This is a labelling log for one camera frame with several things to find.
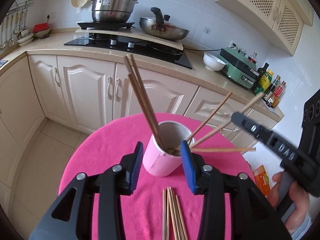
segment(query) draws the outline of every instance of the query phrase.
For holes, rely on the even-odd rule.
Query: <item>pot label sticker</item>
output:
[[[110,0],[102,0],[102,5],[111,5]]]

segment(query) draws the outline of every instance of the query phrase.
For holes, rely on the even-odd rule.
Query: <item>blue gripper pad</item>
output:
[[[127,169],[126,176],[129,176],[129,191],[133,192],[138,183],[140,168],[142,164],[142,158],[143,158],[143,144],[141,142],[137,143],[137,146],[133,153],[133,159],[134,161]]]
[[[187,141],[181,142],[180,155],[181,155],[183,170],[186,176],[188,187],[193,194],[196,194],[197,192],[196,179],[198,176],[200,176],[200,174]]]

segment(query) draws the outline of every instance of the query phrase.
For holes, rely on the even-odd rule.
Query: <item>stove knob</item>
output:
[[[130,41],[129,43],[128,43],[128,49],[133,49],[134,48],[134,42],[133,41]]]
[[[111,40],[110,41],[110,45],[111,46],[116,46],[116,44],[117,44],[117,40]]]

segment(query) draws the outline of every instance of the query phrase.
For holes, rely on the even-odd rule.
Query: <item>wooden board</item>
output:
[[[159,43],[165,46],[169,46],[175,49],[183,50],[183,45],[179,41],[169,41],[165,39],[161,39],[155,36],[151,36],[149,34],[144,33],[141,29],[119,29],[118,31],[107,31],[107,30],[95,30],[95,29],[87,29],[87,30],[76,30],[76,33],[103,33],[103,34],[113,34],[118,36],[131,37],[136,39],[141,39],[145,41],[151,41],[155,43]]]

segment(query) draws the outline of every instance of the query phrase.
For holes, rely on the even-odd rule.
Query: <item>green appliance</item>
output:
[[[221,49],[217,58],[226,63],[221,71],[233,83],[245,89],[252,88],[259,73],[256,71],[256,65],[249,61],[242,51],[238,52],[232,48]]]

